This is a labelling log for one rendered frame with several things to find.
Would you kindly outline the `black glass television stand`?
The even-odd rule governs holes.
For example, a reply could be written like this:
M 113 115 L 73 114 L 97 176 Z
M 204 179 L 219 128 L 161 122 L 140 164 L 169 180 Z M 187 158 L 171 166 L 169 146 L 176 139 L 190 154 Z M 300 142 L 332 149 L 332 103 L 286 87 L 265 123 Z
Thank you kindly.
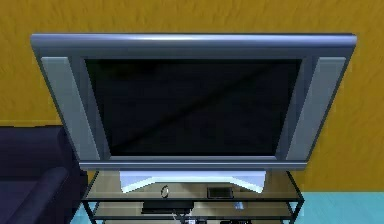
M 161 197 L 163 186 L 169 197 Z M 232 199 L 208 199 L 231 187 Z M 142 214 L 147 201 L 192 201 L 187 214 Z M 91 224 L 295 224 L 304 197 L 288 171 L 98 171 L 82 199 Z

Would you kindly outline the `black flat box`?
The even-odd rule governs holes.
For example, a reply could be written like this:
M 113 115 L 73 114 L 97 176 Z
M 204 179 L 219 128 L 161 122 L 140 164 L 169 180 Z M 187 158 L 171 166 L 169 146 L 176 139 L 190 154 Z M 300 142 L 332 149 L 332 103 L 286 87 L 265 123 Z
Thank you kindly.
M 187 214 L 194 208 L 192 201 L 147 201 L 143 203 L 142 214 Z

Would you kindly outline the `silver television set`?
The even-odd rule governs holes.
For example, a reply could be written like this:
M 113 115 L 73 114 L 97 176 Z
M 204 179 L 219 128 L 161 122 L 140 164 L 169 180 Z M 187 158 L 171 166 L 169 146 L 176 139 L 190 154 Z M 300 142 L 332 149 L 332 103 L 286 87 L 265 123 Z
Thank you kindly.
M 31 47 L 85 170 L 124 191 L 261 190 L 310 159 L 356 47 L 350 33 L 45 33 Z

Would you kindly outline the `dark blue sofa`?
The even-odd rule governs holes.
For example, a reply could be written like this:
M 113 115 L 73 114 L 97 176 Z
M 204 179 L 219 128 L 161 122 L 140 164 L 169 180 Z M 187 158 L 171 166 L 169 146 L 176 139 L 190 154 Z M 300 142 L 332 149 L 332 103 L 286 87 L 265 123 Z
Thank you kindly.
M 0 224 L 69 224 L 86 187 L 63 127 L 0 127 Z

